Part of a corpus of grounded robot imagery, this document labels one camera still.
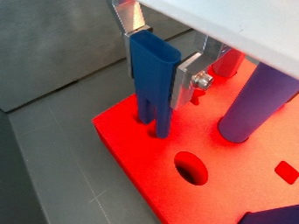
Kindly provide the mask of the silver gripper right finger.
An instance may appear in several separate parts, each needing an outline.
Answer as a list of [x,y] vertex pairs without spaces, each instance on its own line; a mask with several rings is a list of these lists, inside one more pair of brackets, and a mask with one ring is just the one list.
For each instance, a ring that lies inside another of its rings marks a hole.
[[174,71],[172,109],[180,108],[192,99],[194,89],[205,91],[210,87],[213,78],[208,74],[208,68],[229,51],[228,46],[198,32],[194,35],[193,44],[196,52],[181,61]]

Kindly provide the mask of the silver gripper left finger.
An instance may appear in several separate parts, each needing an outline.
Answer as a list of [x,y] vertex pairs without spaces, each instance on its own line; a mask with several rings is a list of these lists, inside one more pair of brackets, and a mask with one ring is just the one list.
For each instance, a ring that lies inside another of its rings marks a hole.
[[106,0],[106,4],[112,11],[121,38],[125,44],[128,75],[129,77],[133,77],[129,38],[141,30],[150,31],[152,27],[145,24],[141,6],[136,0]]

